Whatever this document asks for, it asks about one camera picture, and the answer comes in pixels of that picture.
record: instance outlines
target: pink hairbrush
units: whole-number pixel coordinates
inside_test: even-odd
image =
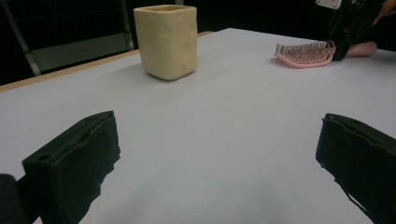
[[[295,68],[321,67],[332,61],[336,46],[332,41],[316,41],[310,44],[286,46],[276,45],[275,56],[283,63]],[[352,45],[347,57],[369,57],[376,52],[375,42]]]

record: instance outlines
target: white table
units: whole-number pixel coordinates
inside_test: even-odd
[[[199,37],[197,70],[174,82],[135,55],[3,91],[0,172],[21,178],[21,160],[114,110],[121,158],[81,223],[372,223],[315,153],[326,113],[396,136],[396,53],[275,62],[276,43],[306,42],[226,29]]]

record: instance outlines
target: table edge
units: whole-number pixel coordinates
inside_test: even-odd
[[[214,33],[214,32],[213,31],[205,31],[205,32],[199,33],[198,36],[210,35],[212,33]],[[135,50],[131,50],[131,51],[128,51],[128,52],[125,52],[125,53],[121,53],[121,54],[117,54],[117,55],[114,55],[114,56],[110,56],[110,57],[107,57],[107,58],[104,58],[104,59],[96,60],[96,61],[93,61],[93,62],[84,63],[84,64],[80,64],[80,65],[77,65],[77,66],[65,68],[63,70],[59,70],[59,71],[56,71],[56,72],[48,73],[46,75],[42,75],[42,76],[38,76],[38,77],[30,77],[30,78],[23,79],[23,80],[20,80],[20,81],[8,83],[6,85],[0,86],[0,92],[10,91],[10,90],[17,89],[19,87],[27,86],[27,85],[38,83],[38,82],[42,82],[42,81],[45,81],[45,80],[48,80],[48,79],[52,79],[52,78],[55,78],[55,77],[61,77],[61,76],[64,76],[64,75],[72,74],[72,73],[75,73],[77,71],[81,71],[81,70],[84,70],[84,69],[95,67],[95,66],[98,66],[98,65],[101,65],[101,64],[104,64],[104,63],[110,63],[110,62],[118,60],[118,59],[123,59],[123,58],[126,58],[126,57],[134,56],[134,55],[136,55],[138,53],[139,53],[139,49],[135,49]]]

